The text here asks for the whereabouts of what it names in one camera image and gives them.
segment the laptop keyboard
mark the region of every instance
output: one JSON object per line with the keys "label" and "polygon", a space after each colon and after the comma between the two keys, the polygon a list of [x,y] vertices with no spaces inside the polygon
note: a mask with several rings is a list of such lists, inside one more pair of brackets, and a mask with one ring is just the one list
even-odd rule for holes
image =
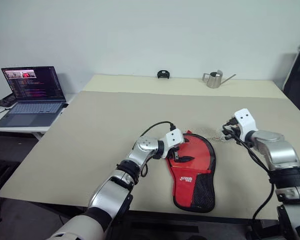
{"label": "laptop keyboard", "polygon": [[55,114],[62,103],[22,103],[12,108],[10,114]]}

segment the laptop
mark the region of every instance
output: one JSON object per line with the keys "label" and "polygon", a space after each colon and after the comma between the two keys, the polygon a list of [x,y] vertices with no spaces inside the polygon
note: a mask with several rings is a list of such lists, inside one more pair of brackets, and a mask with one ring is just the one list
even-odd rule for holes
{"label": "laptop", "polygon": [[0,128],[48,127],[66,103],[53,66],[2,68],[16,104],[0,120]]}

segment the white desk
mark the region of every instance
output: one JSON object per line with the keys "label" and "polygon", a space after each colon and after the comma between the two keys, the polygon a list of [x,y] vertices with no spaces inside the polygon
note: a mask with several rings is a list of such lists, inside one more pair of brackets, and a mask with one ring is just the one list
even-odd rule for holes
{"label": "white desk", "polygon": [[[191,83],[184,79],[168,81],[95,76],[21,163],[1,189],[0,197],[87,206],[90,195],[125,158],[140,133],[153,123],[169,120],[182,131],[191,130],[210,139],[215,149],[216,206],[203,215],[251,218],[269,194],[268,176],[243,147],[213,138],[235,111],[248,108],[259,129],[284,134],[300,158],[300,111],[270,81],[231,80],[217,89],[207,88],[197,79]],[[190,88],[196,93],[180,95]],[[148,89],[154,92],[125,92]],[[158,126],[149,135],[161,137],[168,130],[167,126]],[[165,160],[153,160],[148,165],[147,177],[141,178],[132,191],[130,209],[196,214],[173,204],[173,182]],[[258,217],[276,219],[278,204],[274,196]]]}
{"label": "white desk", "polygon": [[[67,101],[67,103],[70,103],[74,97],[76,96],[76,94],[65,94],[65,99]],[[5,108],[1,107],[0,108],[0,112],[2,112]],[[59,113],[59,115],[55,118],[55,120],[52,122],[52,124],[54,124],[54,122],[57,121],[57,119],[59,118],[59,116],[63,113],[63,111],[65,110],[65,108],[63,108],[61,110],[61,112]],[[2,113],[0,113],[0,119],[7,113],[8,111],[4,111]],[[38,140],[40,140],[43,136],[44,133],[46,133],[49,130],[50,126],[24,126],[24,127],[0,127],[0,132],[10,132],[10,133],[31,133],[33,134]]]}

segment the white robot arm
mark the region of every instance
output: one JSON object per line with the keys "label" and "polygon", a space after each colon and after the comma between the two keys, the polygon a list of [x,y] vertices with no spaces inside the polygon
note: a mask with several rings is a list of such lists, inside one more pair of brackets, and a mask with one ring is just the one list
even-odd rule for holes
{"label": "white robot arm", "polygon": [[96,189],[87,211],[70,219],[48,240],[103,240],[114,218],[129,209],[131,191],[148,160],[165,158],[170,149],[184,142],[178,128],[172,125],[170,130],[161,139],[139,137],[131,152]]}
{"label": "white robot arm", "polygon": [[277,207],[282,235],[287,240],[300,239],[300,161],[293,146],[282,134],[258,130],[246,108],[223,125],[223,134],[226,140],[234,138],[239,145],[264,156],[267,168],[257,163],[267,171],[277,199],[283,203]]}

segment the white wall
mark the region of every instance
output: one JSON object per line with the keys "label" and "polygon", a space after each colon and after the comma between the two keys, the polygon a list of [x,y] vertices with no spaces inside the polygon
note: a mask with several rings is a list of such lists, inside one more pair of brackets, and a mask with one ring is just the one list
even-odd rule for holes
{"label": "white wall", "polygon": [[300,0],[0,0],[2,67],[54,65],[66,93],[94,73],[283,81]]}

